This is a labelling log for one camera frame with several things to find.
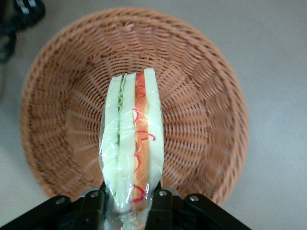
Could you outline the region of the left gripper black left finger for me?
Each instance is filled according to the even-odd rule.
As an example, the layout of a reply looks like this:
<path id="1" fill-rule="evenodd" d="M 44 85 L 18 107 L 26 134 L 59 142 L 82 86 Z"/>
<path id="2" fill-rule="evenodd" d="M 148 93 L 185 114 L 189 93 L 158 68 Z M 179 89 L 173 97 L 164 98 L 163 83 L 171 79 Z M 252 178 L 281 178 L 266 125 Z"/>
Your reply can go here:
<path id="1" fill-rule="evenodd" d="M 106 213 L 106 185 L 72 201 L 58 195 L 1 227 L 2 230 L 101 230 Z"/>

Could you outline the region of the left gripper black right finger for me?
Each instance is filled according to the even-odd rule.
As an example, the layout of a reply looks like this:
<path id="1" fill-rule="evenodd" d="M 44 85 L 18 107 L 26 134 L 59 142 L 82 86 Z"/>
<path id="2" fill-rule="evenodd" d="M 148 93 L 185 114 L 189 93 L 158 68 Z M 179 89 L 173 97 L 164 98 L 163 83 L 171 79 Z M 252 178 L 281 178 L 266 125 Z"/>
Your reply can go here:
<path id="1" fill-rule="evenodd" d="M 202 194 L 185 198 L 177 190 L 154 190 L 146 230 L 249 230 L 250 228 Z"/>

